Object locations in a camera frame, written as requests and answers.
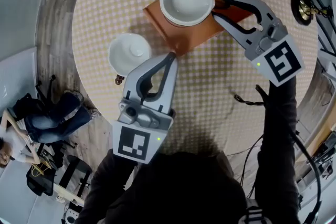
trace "round table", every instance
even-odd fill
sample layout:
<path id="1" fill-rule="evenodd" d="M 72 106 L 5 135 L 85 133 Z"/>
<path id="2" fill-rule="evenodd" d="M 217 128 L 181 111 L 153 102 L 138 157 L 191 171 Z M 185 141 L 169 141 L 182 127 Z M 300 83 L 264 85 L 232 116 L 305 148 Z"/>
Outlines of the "round table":
<path id="1" fill-rule="evenodd" d="M 123 85 L 108 62 L 108 47 L 120 33 L 145 37 L 155 54 L 167 52 L 159 33 L 142 9 L 154 0 L 77 0 L 72 24 L 72 47 L 80 79 L 92 102 L 109 121 L 120 114 Z M 287 26 L 298 44 L 306 69 L 297 77 L 298 104 L 313 76 L 317 58 L 317 24 L 299 25 L 290 0 L 263 0 Z M 245 28 L 256 25 L 251 16 Z M 261 101 L 255 85 L 269 83 L 244 57 L 244 49 L 227 33 L 208 40 L 178 59 L 179 70 L 172 107 L 174 124 L 161 148 L 163 153 L 245 150 L 263 133 L 265 109 L 238 103 L 234 93 Z"/>

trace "black sleeve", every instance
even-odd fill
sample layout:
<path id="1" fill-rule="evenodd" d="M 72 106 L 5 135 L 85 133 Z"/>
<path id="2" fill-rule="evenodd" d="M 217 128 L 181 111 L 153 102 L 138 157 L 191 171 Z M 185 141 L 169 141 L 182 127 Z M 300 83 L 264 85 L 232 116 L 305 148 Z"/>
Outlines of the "black sleeve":
<path id="1" fill-rule="evenodd" d="M 293 132 L 296 129 L 296 78 L 280 87 L 272 83 L 269 98 L 286 118 Z M 298 191 L 295 186 L 295 153 L 293 141 L 278 114 L 266 105 L 264 137 L 258 153 L 256 200 L 273 224 L 300 223 Z"/>
<path id="2" fill-rule="evenodd" d="M 103 219 L 110 204 L 124 193 L 124 186 L 136 164 L 109 150 L 93 176 L 76 224 L 96 224 Z"/>

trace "gray floor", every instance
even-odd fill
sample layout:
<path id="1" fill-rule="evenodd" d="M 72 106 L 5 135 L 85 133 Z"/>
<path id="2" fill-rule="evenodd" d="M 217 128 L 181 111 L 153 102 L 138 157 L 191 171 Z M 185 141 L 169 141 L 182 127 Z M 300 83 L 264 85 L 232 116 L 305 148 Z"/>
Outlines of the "gray floor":
<path id="1" fill-rule="evenodd" d="M 70 89 L 81 92 L 85 97 L 85 104 L 93 107 L 80 82 L 72 54 L 71 23 L 75 2 L 76 0 L 42 0 L 36 33 L 38 76 L 44 86 L 52 74 L 57 76 L 53 89 L 55 101 L 64 90 Z M 322 76 L 321 67 L 317 65 L 311 86 L 298 107 L 298 131 L 303 140 L 309 136 L 322 117 L 333 92 L 333 86 Z M 95 170 L 108 150 L 109 133 L 109 124 L 103 117 L 91 121 L 70 137 L 78 146 L 75 150 L 69 148 L 68 154 L 80 157 Z M 258 167 L 257 152 L 258 148 L 253 150 L 247 163 L 247 192 Z M 228 157 L 237 179 L 240 178 L 246 154 L 247 151 Z"/>

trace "white teacup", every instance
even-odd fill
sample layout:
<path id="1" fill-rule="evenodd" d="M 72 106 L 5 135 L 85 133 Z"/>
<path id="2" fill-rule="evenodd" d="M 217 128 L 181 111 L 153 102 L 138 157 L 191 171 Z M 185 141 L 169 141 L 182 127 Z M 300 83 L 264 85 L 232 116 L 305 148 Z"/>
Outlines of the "white teacup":
<path id="1" fill-rule="evenodd" d="M 122 77 L 126 77 L 151 56 L 152 49 L 147 40 L 133 33 L 116 36 L 109 48 L 109 63 Z"/>
<path id="2" fill-rule="evenodd" d="M 163 15 L 175 24 L 192 26 L 201 23 L 215 7 L 215 0 L 160 0 Z"/>

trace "shoe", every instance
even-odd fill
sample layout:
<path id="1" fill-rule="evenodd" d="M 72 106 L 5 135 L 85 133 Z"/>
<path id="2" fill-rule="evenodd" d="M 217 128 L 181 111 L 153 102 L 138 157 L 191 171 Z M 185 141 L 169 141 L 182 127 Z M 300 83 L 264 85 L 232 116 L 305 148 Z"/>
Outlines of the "shoe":
<path id="1" fill-rule="evenodd" d="M 79 92 L 76 92 L 76 91 L 70 91 L 70 90 L 65 90 L 64 93 L 71 93 L 72 95 L 74 95 L 78 100 L 79 102 L 82 104 L 83 103 L 83 100 L 84 100 L 84 97 L 81 95 L 81 93 Z"/>
<path id="2" fill-rule="evenodd" d="M 98 109 L 89 109 L 89 112 L 90 112 L 90 116 L 91 116 L 91 119 L 95 119 L 95 118 L 98 118 L 99 116 L 101 116 L 100 112 L 98 111 Z"/>
<path id="3" fill-rule="evenodd" d="M 60 204 L 65 203 L 65 199 L 62 196 L 59 196 L 59 195 L 56 197 L 56 201 L 59 202 Z"/>

